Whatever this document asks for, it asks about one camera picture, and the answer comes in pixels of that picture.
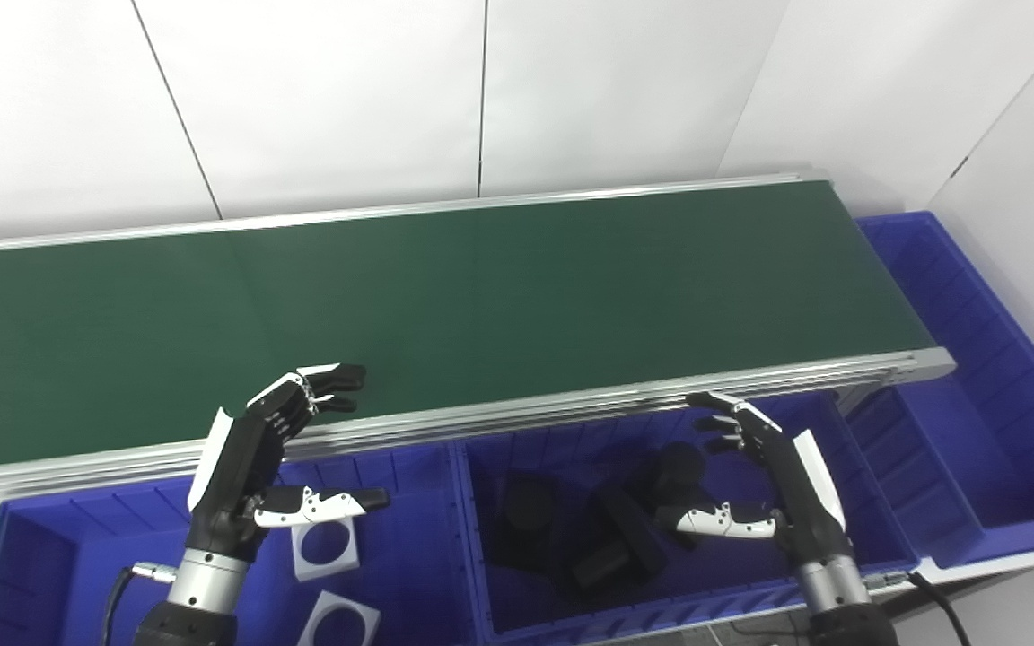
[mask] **black object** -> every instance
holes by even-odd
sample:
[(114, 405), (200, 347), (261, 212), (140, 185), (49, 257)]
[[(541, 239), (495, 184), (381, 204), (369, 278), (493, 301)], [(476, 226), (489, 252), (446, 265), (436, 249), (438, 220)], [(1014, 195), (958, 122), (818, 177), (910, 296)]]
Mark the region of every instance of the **black object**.
[(569, 584), (583, 596), (644, 584), (669, 563), (633, 499), (612, 483), (592, 492), (591, 514), (604, 528), (602, 540), (566, 566)]
[[(649, 518), (656, 518), (657, 511), (665, 507), (680, 507), (681, 516), (691, 507), (706, 506), (711, 510), (718, 502), (701, 488), (704, 469), (704, 457), (695, 445), (674, 441), (645, 459), (630, 475), (625, 488)], [(675, 526), (676, 522), (662, 525)], [(685, 549), (694, 549), (703, 540), (703, 536), (685, 532), (668, 533)]]
[(134, 634), (139, 646), (234, 646), (238, 617), (160, 602)]
[(119, 608), (119, 598), (126, 592), (126, 586), (130, 585), (130, 580), (134, 578), (134, 570), (123, 567), (119, 570), (118, 578), (115, 578), (114, 585), (111, 586), (111, 594), (105, 598), (105, 610), (102, 613), (102, 638), (99, 639), (99, 646), (111, 645), (111, 628), (114, 626), (114, 612)]
[(556, 514), (556, 483), (548, 475), (512, 471), (506, 478), (492, 560), (506, 567), (545, 574)]
[(888, 615), (875, 604), (841, 606), (809, 618), (813, 646), (899, 646)]
[(911, 581), (912, 585), (920, 589), (920, 592), (927, 594), (933, 602), (936, 602), (940, 609), (943, 609), (945, 615), (948, 615), (948, 621), (951, 622), (951, 628), (955, 630), (955, 638), (960, 639), (961, 646), (972, 646), (971, 639), (968, 638), (968, 633), (964, 629), (963, 622), (960, 621), (960, 617), (956, 616), (955, 610), (951, 607), (951, 602), (948, 597), (936, 589), (935, 585), (932, 585), (931, 581), (923, 578), (920, 573), (912, 573), (908, 575), (908, 581)]

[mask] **white wall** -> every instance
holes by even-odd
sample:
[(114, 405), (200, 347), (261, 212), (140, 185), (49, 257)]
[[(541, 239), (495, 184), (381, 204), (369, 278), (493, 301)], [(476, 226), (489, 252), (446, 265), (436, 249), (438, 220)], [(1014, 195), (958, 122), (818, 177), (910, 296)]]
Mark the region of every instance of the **white wall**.
[(787, 0), (491, 0), (481, 194), (718, 171)]
[(0, 0), (0, 238), (214, 217), (131, 5)]
[(795, 0), (723, 175), (819, 166), (856, 215), (924, 208), (1034, 72), (1034, 3)]
[[(1034, 71), (1008, 0), (140, 0), (225, 217), (824, 167), (923, 208)], [(0, 0), (0, 238), (217, 217), (126, 0)]]

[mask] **panel seam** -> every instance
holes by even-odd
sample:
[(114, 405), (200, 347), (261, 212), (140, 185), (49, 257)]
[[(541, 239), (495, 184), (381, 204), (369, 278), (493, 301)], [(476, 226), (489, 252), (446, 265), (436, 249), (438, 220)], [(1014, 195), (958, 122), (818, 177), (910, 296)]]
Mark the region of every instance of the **panel seam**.
[(926, 209), (932, 208), (932, 205), (935, 204), (936, 202), (936, 197), (939, 197), (940, 194), (944, 192), (944, 188), (947, 188), (948, 184), (951, 183), (952, 179), (955, 178), (956, 174), (960, 174), (961, 168), (964, 167), (965, 163), (968, 163), (969, 158), (971, 158), (973, 154), (976, 154), (977, 148), (983, 145), (983, 141), (989, 137), (989, 134), (992, 134), (992, 131), (995, 130), (995, 128), (997, 128), (997, 124), (1003, 121), (1004, 116), (1008, 114), (1008, 111), (1013, 105), (1016, 104), (1018, 98), (1023, 97), (1024, 92), (1027, 90), (1027, 87), (1029, 87), (1033, 82), (1034, 82), (1034, 70), (1031, 70), (1031, 74), (1029, 74), (1029, 78), (1027, 78), (1024, 84), (1021, 85), (1021, 87), (1018, 87), (1016, 93), (1012, 94), (1012, 98), (1009, 98), (1008, 102), (1004, 103), (1004, 106), (1000, 111), (1000, 114), (997, 115), (996, 119), (992, 120), (992, 123), (989, 123), (989, 127), (984, 128), (983, 133), (980, 134), (979, 139), (976, 140), (976, 144), (972, 144), (972, 148), (969, 148), (968, 154), (964, 155), (964, 158), (960, 160), (959, 164), (955, 164), (955, 168), (952, 168), (952, 172), (950, 175), (948, 175), (947, 179), (944, 179), (943, 184), (941, 184), (940, 187), (936, 189), (936, 192), (933, 193), (931, 197), (929, 197), (927, 202), (924, 202), (923, 208)]
[(218, 206), (217, 197), (214, 197), (214, 189), (210, 186), (210, 179), (206, 176), (206, 167), (202, 166), (202, 160), (197, 158), (197, 148), (194, 147), (194, 140), (189, 135), (189, 128), (186, 127), (186, 120), (181, 117), (181, 109), (178, 107), (178, 99), (174, 97), (174, 90), (170, 87), (170, 82), (165, 78), (165, 70), (161, 69), (161, 61), (159, 55), (157, 55), (157, 50), (154, 49), (154, 42), (151, 40), (151, 33), (149, 33), (146, 28), (146, 22), (143, 20), (143, 12), (139, 11), (139, 3), (136, 0), (130, 0), (131, 7), (134, 8), (134, 16), (139, 18), (139, 26), (143, 30), (143, 36), (146, 37), (146, 44), (149, 50), (151, 50), (151, 55), (154, 57), (154, 65), (157, 66), (159, 70), (159, 76), (161, 78), (161, 85), (165, 87), (165, 93), (170, 97), (170, 105), (174, 106), (174, 114), (178, 118), (178, 124), (181, 126), (181, 133), (186, 136), (186, 145), (189, 146), (189, 154), (193, 155), (193, 162), (197, 165), (197, 173), (202, 176), (202, 184), (206, 185), (206, 193), (210, 196), (210, 202), (214, 205), (214, 213), (217, 213), (218, 220), (225, 220), (221, 216), (221, 208)]

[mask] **blue plastic bin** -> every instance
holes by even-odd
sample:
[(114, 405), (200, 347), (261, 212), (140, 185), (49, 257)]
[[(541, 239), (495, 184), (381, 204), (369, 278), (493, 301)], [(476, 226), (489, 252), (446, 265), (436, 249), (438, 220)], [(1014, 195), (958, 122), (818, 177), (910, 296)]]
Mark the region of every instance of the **blue plastic bin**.
[[(838, 483), (864, 573), (913, 567), (914, 553), (832, 398), (805, 394), (760, 404), (792, 434), (813, 429)], [(691, 425), (703, 414), (690, 409), (636, 414), (464, 441), (463, 474), (475, 499), (465, 510), (473, 530), (478, 609), (485, 617), (484, 642), (595, 642), (799, 602), (785, 556), (770, 541), (706, 540), (687, 552), (659, 534), (669, 556), (668, 567), (642, 588), (594, 602), (570, 601), (546, 577), (499, 567), (487, 559), (510, 469), (550, 474), (557, 482), (556, 528), (550, 541), (557, 549), (570, 534), (585, 531), (582, 510), (598, 484), (627, 478), (645, 452), (669, 441), (705, 441)], [(774, 500), (767, 475), (742, 455), (708, 460), (703, 486), (719, 499)]]
[(862, 232), (956, 371), (870, 399), (850, 428), (941, 567), (1034, 551), (1034, 346), (932, 213)]
[[(272, 531), (242, 591), (238, 643), (298, 643), (322, 589), (381, 610), (377, 645), (476, 643), (464, 515), (451, 458), (449, 445), (420, 445), (284, 466), (290, 484), (384, 486), (391, 506), (356, 519), (361, 567), (322, 580), (299, 583), (290, 531)], [(3, 503), (0, 646), (98, 643), (119, 568), (180, 560), (189, 479), (172, 480)], [(325, 532), (308, 534), (303, 554), (328, 548), (312, 543), (327, 540)], [(115, 616), (113, 643), (130, 643), (135, 625), (165, 593), (164, 585), (131, 581)], [(341, 646), (327, 636), (316, 642)]]

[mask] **silver metal joint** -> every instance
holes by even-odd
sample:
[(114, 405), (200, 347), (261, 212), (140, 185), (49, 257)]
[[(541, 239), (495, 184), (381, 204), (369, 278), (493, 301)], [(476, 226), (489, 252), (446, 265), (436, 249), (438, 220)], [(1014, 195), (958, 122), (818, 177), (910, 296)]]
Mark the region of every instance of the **silver metal joint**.
[(249, 563), (229, 556), (186, 549), (165, 601), (219, 615), (234, 614)]
[(130, 567), (136, 577), (148, 578), (157, 583), (173, 585), (178, 578), (178, 568), (170, 567), (161, 563), (151, 563), (150, 561), (136, 561), (134, 567)]
[(873, 601), (851, 556), (809, 561), (796, 567), (796, 581), (809, 613), (814, 615), (841, 606), (870, 604)]

